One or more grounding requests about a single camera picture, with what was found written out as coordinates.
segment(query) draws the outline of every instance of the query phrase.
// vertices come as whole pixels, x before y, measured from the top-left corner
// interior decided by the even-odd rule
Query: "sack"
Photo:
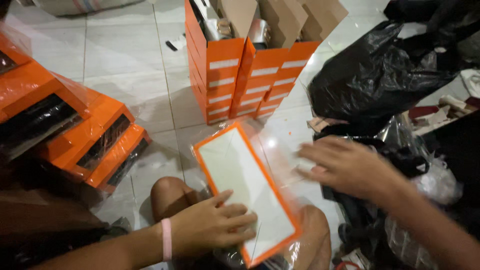
[[[318,116],[353,124],[388,120],[469,66],[461,60],[456,43],[474,33],[471,25],[455,33],[400,39],[402,26],[382,22],[325,63],[308,85]]]

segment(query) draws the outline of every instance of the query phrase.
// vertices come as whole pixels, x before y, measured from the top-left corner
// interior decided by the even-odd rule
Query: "paper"
[[[258,215],[257,237],[242,249],[248,266],[267,259],[300,232],[240,125],[230,126],[194,149],[214,193],[232,189],[226,205],[241,203]]]

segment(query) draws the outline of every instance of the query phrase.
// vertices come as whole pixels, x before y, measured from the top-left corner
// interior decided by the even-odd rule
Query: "brown cardboard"
[[[219,2],[221,5],[218,8],[223,16],[231,22],[234,37],[246,38],[257,8],[257,1],[220,0]]]
[[[291,0],[259,0],[262,19],[272,29],[269,48],[290,48],[297,39],[307,14]]]
[[[323,41],[348,15],[338,0],[296,0],[308,14],[302,28],[304,41]]]

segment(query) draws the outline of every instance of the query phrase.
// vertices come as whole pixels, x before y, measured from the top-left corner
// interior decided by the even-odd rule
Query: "pink wristband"
[[[172,226],[170,219],[162,221],[163,261],[172,260]]]

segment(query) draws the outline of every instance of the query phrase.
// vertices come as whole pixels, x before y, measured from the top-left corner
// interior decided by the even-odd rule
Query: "finger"
[[[241,232],[241,233],[229,233],[224,236],[223,243],[224,246],[232,246],[241,244],[247,240],[253,239],[257,236],[257,233],[251,228]]]
[[[315,144],[329,145],[340,150],[351,150],[353,148],[352,141],[332,135],[316,140]]]
[[[301,158],[311,160],[326,168],[331,168],[335,165],[337,154],[327,148],[319,148],[311,145],[302,145],[297,155]]]
[[[238,217],[234,217],[231,219],[228,219],[226,222],[226,227],[228,230],[243,227],[246,225],[250,225],[257,221],[258,216],[257,214],[248,214],[248,215],[242,215]]]
[[[319,182],[327,186],[334,184],[333,176],[331,173],[327,172],[325,168],[322,167],[313,167],[311,171],[306,171],[300,168],[295,168],[295,171],[308,180]]]
[[[232,194],[233,194],[233,190],[229,189],[229,190],[220,192],[215,197],[210,198],[208,200],[210,201],[210,203],[217,206],[219,204],[224,203],[226,200],[228,200],[228,198],[230,198],[230,196],[232,196]]]
[[[221,207],[218,210],[220,211],[221,215],[226,216],[227,218],[234,218],[244,215],[248,211],[248,208],[243,204],[232,204]]]

